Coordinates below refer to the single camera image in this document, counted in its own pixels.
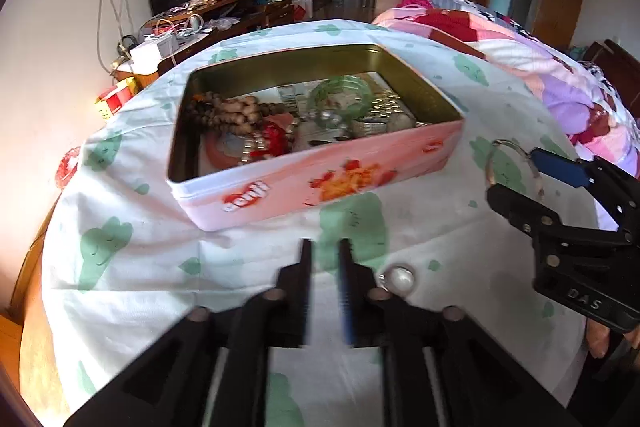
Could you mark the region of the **person right hand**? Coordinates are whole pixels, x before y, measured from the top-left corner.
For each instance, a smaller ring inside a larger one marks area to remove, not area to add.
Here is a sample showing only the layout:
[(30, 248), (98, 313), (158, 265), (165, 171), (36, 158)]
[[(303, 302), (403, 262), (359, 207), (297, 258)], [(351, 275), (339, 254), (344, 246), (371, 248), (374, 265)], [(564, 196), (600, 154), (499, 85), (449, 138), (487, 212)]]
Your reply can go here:
[[(590, 355), (596, 359), (602, 359), (608, 351), (608, 345), (610, 344), (610, 332), (611, 329), (591, 319), (587, 320), (586, 328), (586, 343)], [(639, 347), (639, 327), (636, 327), (633, 331), (626, 333), (624, 338), (631, 344), (632, 347)]]

